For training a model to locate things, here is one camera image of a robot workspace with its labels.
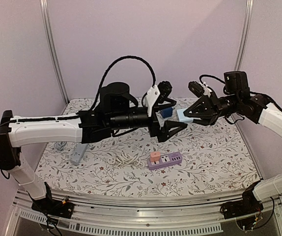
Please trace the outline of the dark blue cube socket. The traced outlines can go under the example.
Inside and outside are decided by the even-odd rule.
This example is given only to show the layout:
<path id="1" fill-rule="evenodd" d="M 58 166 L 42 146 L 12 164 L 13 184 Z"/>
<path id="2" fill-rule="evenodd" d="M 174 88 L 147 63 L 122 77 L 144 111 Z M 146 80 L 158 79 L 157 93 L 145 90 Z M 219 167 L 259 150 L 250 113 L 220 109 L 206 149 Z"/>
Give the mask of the dark blue cube socket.
<path id="1" fill-rule="evenodd" d="M 165 108 L 165 109 L 162 109 L 160 111 L 160 115 L 162 116 L 162 118 L 170 118 L 170 117 L 172 117 L 172 114 L 173 114 L 173 108 L 172 107 Z"/>

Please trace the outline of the light blue plug adapter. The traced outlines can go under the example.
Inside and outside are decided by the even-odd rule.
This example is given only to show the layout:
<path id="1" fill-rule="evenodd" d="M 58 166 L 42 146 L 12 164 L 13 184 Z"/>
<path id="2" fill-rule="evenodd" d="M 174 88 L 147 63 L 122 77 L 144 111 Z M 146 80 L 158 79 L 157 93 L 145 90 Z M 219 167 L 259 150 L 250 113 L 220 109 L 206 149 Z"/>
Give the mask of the light blue plug adapter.
<path id="1" fill-rule="evenodd" d="M 182 109 L 177 109 L 176 113 L 177 113 L 177 117 L 179 122 L 183 122 L 183 123 L 192 123 L 193 122 L 193 118 L 190 117 L 186 117 L 184 115 L 184 111 L 186 110 L 186 108 L 182 108 Z"/>

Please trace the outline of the pink plug adapter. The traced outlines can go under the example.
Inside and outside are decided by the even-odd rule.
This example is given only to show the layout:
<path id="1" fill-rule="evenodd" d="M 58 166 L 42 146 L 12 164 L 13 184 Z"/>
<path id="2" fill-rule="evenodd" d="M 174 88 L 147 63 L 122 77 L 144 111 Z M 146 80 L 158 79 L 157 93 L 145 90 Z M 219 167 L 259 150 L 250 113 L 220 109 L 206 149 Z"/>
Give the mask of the pink plug adapter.
<path id="1" fill-rule="evenodd" d="M 151 152 L 150 153 L 150 162 L 158 162 L 161 158 L 161 154 L 159 151 Z"/>

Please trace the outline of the purple power strip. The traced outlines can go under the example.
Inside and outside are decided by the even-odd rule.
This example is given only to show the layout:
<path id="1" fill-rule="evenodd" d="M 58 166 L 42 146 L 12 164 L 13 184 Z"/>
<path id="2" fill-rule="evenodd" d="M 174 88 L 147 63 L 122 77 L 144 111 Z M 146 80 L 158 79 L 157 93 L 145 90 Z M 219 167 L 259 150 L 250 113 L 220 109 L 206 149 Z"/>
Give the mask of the purple power strip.
<path id="1" fill-rule="evenodd" d="M 158 162 L 150 162 L 149 158 L 147 159 L 147 166 L 151 171 L 181 164 L 183 160 L 180 152 L 161 154 L 161 158 Z"/>

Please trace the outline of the light blue power strip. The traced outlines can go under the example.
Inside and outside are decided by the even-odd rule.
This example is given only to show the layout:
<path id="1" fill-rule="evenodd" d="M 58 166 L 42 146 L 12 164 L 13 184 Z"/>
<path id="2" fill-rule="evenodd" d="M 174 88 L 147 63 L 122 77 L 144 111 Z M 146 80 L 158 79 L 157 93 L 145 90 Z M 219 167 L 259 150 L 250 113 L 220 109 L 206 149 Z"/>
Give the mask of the light blue power strip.
<path id="1" fill-rule="evenodd" d="M 78 143 L 77 145 L 75 145 L 74 151 L 69 156 L 70 162 L 73 165 L 79 165 L 80 161 L 84 157 L 87 148 L 88 148 L 88 144 Z"/>

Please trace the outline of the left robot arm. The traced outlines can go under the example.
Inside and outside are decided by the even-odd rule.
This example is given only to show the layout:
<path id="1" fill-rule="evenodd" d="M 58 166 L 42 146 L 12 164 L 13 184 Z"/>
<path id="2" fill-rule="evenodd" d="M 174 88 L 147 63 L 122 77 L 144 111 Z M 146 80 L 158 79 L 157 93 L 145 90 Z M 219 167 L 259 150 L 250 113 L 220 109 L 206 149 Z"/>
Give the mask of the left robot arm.
<path id="1" fill-rule="evenodd" d="M 50 142 L 91 144 L 115 136 L 116 131 L 126 134 L 128 129 L 142 127 L 147 127 L 150 136 L 160 143 L 165 142 L 187 127 L 170 120 L 160 124 L 157 119 L 159 110 L 175 105 L 170 92 L 167 81 L 152 86 L 146 93 L 145 107 L 141 107 L 126 83 L 113 82 L 99 89 L 99 101 L 87 111 L 25 118 L 6 110 L 0 121 L 0 170 L 13 176 L 41 209 L 53 213 L 57 204 L 50 188 L 21 156 L 22 146 Z"/>

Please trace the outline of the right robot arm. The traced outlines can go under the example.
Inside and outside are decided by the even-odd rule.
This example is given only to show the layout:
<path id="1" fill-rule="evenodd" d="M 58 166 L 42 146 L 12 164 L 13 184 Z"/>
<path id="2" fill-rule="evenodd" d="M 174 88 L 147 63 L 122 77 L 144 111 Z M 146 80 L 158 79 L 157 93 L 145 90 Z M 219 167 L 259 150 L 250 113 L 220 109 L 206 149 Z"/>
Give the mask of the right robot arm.
<path id="1" fill-rule="evenodd" d="M 219 118 L 227 119 L 232 114 L 238 114 L 282 138 L 282 108 L 272 97 L 251 91 L 246 72 L 224 73 L 221 81 L 224 96 L 221 97 L 203 82 L 204 77 L 202 74 L 199 81 L 188 83 L 189 91 L 198 100 L 183 112 L 184 116 L 192 118 L 195 124 L 211 126 Z M 282 173 L 249 186 L 242 194 L 238 210 L 241 214 L 249 214 L 262 200 L 280 195 Z"/>

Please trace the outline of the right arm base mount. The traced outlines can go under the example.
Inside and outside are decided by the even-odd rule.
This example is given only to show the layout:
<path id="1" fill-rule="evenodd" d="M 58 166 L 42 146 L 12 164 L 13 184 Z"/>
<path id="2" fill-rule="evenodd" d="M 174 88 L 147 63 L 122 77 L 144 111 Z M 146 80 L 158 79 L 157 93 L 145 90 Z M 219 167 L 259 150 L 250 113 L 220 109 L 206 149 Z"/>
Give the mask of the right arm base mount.
<path id="1" fill-rule="evenodd" d="M 251 190 L 245 190 L 242 193 L 242 199 L 237 201 L 229 201 L 221 205 L 220 213 L 224 219 L 244 216 L 263 210 L 263 204 L 258 201 Z"/>

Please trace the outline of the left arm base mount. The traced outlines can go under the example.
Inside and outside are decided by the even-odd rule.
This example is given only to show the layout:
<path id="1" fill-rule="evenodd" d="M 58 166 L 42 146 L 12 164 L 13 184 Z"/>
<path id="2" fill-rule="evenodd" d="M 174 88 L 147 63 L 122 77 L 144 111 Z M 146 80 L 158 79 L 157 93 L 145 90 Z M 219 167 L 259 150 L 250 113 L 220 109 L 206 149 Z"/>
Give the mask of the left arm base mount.
<path id="1" fill-rule="evenodd" d="M 62 200 L 53 199 L 51 195 L 46 195 L 40 200 L 32 200 L 31 208 L 41 212 L 44 215 L 53 215 L 57 217 L 71 219 L 75 205 L 70 202 L 70 197 L 65 196 Z"/>

